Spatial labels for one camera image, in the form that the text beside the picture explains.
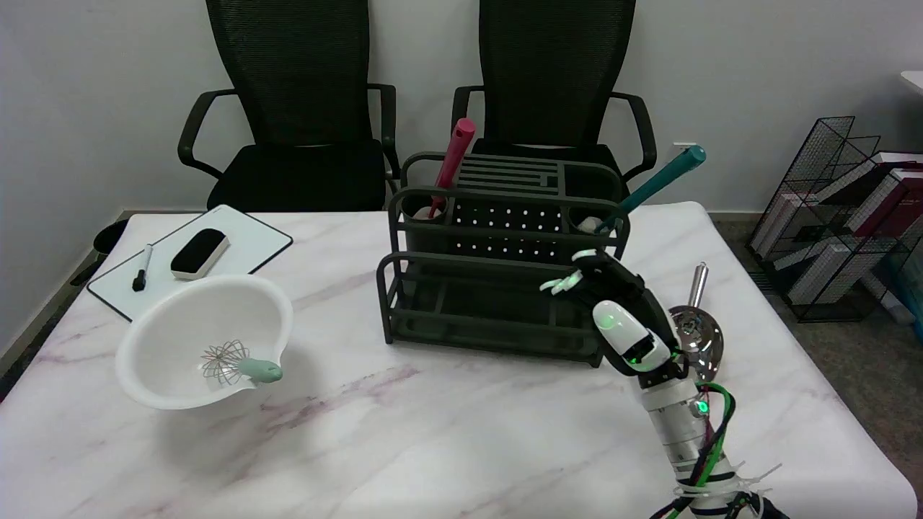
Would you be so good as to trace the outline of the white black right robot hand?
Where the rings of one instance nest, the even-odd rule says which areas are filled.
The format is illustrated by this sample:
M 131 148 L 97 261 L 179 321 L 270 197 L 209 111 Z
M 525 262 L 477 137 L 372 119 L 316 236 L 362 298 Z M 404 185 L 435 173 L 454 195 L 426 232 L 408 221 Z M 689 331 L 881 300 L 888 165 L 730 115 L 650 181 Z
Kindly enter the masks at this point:
M 644 280 L 602 249 L 571 257 L 573 270 L 539 287 L 552 298 L 589 309 L 604 358 L 640 388 L 689 380 L 689 359 L 682 352 L 675 323 Z

